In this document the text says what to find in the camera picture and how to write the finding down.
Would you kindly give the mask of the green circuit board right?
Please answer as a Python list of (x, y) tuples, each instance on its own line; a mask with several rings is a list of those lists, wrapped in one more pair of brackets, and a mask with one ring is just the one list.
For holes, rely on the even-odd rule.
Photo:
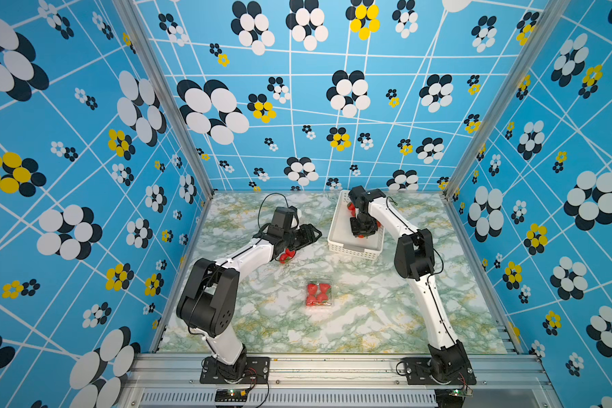
[(435, 397), (438, 408), (463, 408), (466, 399), (471, 399), (473, 393), (460, 389), (436, 389)]

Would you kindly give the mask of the green circuit board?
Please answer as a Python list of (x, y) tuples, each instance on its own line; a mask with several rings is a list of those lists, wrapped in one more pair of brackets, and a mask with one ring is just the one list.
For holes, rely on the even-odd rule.
[(435, 397), (438, 408), (463, 408), (466, 399), (471, 399), (473, 393), (460, 389), (436, 389)]
[(216, 403), (245, 404), (248, 401), (246, 389), (218, 389), (215, 394)]

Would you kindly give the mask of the clear plastic clamshell container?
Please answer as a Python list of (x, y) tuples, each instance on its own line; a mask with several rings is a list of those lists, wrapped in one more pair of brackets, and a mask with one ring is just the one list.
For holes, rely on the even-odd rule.
[(332, 285), (328, 282), (309, 282), (306, 285), (305, 305), (307, 307), (332, 306)]

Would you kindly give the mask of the aluminium corner post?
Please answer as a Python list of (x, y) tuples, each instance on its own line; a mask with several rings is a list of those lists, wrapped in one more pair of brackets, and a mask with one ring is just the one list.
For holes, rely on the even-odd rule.
[(530, 39), (528, 44), (525, 45), (520, 52), (508, 76), (506, 76), (506, 80), (503, 85), (501, 85), (501, 88), (486, 112), (486, 118), (483, 120), (479, 132), (472, 138), (456, 170), (450, 177), (450, 183), (444, 192), (444, 197), (447, 202), (452, 202), (452, 197), (469, 173), (479, 149), (486, 143), (487, 139), (489, 139), (491, 132), (494, 130), (496, 124), (498, 124), (498, 121), (503, 116), (503, 113), (513, 98), (515, 89), (524, 76), (530, 71), (530, 68), (537, 60), (540, 52), (543, 50), (570, 3), (570, 0), (549, 1), (547, 7), (542, 11), (541, 22), (538, 25), (537, 31), (532, 35), (532, 39)]
[(143, 21), (137, 16), (135, 4), (133, 1), (125, 0), (116, 0), (113, 1), (113, 3), (124, 24), (127, 34), (132, 37), (134, 45), (137, 46), (137, 53), (144, 71), (155, 89), (168, 122), (172, 126), (178, 139), (180, 148), (185, 154), (191, 169), (195, 173), (195, 177), (206, 197), (205, 201), (209, 203), (213, 198), (214, 189), (197, 156), (197, 150), (195, 149), (184, 120), (180, 115), (180, 109), (173, 100), (173, 93), (165, 76), (163, 76), (162, 68), (153, 51), (152, 43), (146, 37)]

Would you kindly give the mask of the left aluminium corner post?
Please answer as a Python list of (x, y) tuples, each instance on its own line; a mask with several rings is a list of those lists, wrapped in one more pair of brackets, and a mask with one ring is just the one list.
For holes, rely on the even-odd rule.
[(146, 37), (143, 21), (137, 16), (135, 4), (133, 1), (125, 0), (116, 0), (113, 1), (113, 3), (124, 24), (127, 34), (132, 37), (134, 45), (137, 46), (137, 53), (144, 71), (155, 89), (168, 122), (172, 126), (178, 139), (180, 148), (185, 154), (191, 169), (195, 173), (195, 177), (206, 197), (205, 201), (209, 203), (213, 198), (214, 189), (197, 156), (197, 150), (195, 149), (184, 120), (180, 115), (180, 109), (173, 100), (173, 93), (165, 76), (163, 76), (162, 68), (153, 51), (152, 43)]

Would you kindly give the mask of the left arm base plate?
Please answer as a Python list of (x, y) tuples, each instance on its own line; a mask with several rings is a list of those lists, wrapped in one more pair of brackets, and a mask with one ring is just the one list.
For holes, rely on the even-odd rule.
[(212, 356), (202, 360), (201, 384), (267, 384), (270, 374), (270, 358), (245, 357), (234, 365), (226, 365)]

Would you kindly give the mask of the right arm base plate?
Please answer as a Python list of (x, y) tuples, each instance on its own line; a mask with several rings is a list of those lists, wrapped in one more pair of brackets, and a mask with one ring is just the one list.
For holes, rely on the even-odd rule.
[(477, 379), (467, 359), (444, 362), (432, 357), (407, 357), (400, 360), (395, 371), (409, 385), (474, 386)]

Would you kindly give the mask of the right aluminium corner post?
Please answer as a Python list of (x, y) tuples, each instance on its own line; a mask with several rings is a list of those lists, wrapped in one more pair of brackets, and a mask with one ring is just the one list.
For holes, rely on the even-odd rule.
[(515, 89), (524, 76), (530, 71), (530, 68), (537, 60), (540, 52), (543, 50), (570, 3), (570, 0), (549, 1), (547, 7), (542, 11), (541, 22), (538, 25), (537, 31), (532, 35), (532, 39), (530, 39), (528, 44), (525, 45), (520, 52), (508, 76), (506, 76), (506, 80), (503, 85), (501, 85), (501, 88), (486, 112), (486, 118), (483, 120), (479, 132), (472, 138), (456, 170), (450, 177), (450, 183), (444, 192), (444, 197), (447, 202), (452, 202), (452, 197), (469, 173), (479, 149), (486, 143), (487, 139), (489, 139), (491, 132), (494, 130), (496, 124), (498, 124), (498, 121), (503, 116), (503, 113), (513, 98)]

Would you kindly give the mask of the white perforated plastic basket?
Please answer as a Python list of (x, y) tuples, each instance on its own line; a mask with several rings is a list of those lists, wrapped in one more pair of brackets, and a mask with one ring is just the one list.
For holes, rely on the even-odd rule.
[(370, 227), (365, 216), (359, 219), (349, 193), (342, 190), (339, 194), (327, 238), (328, 248), (334, 253), (375, 261), (384, 247), (384, 228), (378, 224)]

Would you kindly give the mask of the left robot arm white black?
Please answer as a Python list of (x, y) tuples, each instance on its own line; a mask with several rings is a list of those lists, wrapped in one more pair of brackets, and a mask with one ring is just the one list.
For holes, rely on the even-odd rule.
[(272, 221), (261, 226), (246, 246), (216, 260), (200, 258), (193, 263), (176, 316), (189, 333), (203, 337), (223, 378), (238, 381), (247, 369), (247, 348), (231, 326), (240, 281), (321, 237), (315, 226), (301, 223), (296, 207), (277, 207)]

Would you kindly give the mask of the green circuit board left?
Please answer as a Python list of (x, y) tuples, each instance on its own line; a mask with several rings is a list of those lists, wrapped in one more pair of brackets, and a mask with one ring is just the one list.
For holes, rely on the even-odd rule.
[(245, 404), (248, 401), (246, 389), (218, 389), (215, 394), (216, 403)]

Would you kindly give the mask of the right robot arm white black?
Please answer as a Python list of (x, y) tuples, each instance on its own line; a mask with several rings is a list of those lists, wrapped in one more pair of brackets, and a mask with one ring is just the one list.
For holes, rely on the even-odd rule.
[(354, 187), (348, 193), (355, 215), (353, 236), (368, 237), (384, 228), (396, 241), (394, 268), (411, 286), (424, 319), (430, 358), (430, 375), (439, 384), (456, 379), (470, 362), (443, 306), (436, 282), (433, 235), (408, 221), (381, 190)]

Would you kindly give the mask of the aluminium front rail frame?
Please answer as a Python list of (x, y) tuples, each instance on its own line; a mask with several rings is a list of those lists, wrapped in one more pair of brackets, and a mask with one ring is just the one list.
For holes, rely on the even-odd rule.
[[(267, 384), (201, 384), (203, 355), (143, 355), (119, 407), (438, 407), (436, 389), (471, 391), (463, 407), (560, 407), (534, 355), (473, 355), (474, 386), (409, 385), (395, 371), (409, 355), (270, 356)], [(243, 404), (216, 403), (218, 389), (246, 389)]]

